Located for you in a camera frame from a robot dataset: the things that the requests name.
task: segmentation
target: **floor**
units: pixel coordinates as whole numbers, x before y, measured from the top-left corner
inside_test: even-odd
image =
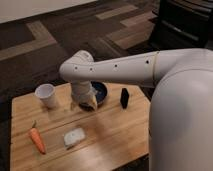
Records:
[[[0,170],[9,170],[12,98],[64,83],[59,66],[80,49],[95,61],[152,51],[156,2],[102,0],[0,25]],[[147,170],[147,163],[145,156],[118,171]]]

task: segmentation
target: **white sponge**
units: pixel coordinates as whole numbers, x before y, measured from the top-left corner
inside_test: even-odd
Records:
[[[70,147],[73,147],[85,138],[86,135],[84,133],[84,130],[82,128],[76,128],[64,135],[64,144],[66,148],[69,149]]]

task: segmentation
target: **white cup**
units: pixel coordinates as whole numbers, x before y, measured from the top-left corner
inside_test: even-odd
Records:
[[[42,84],[37,87],[35,90],[35,96],[48,108],[54,108],[58,104],[55,97],[55,89],[52,84]]]

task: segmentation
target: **table top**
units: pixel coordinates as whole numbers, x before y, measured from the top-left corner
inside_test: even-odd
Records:
[[[59,107],[48,110],[33,93],[13,99],[11,170],[113,170],[148,153],[149,101],[137,86],[106,84],[108,96],[97,111],[70,110],[70,85],[56,87]],[[120,105],[121,89],[130,98]],[[36,120],[46,146],[38,152],[28,131]],[[63,134],[81,127],[86,139],[66,150]]]

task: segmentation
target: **orange carrot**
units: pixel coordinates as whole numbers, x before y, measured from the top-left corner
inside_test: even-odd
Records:
[[[33,127],[29,131],[29,136],[32,139],[33,143],[36,145],[37,149],[42,154],[46,154],[44,143],[41,139],[38,129],[36,129],[36,122],[33,124]]]

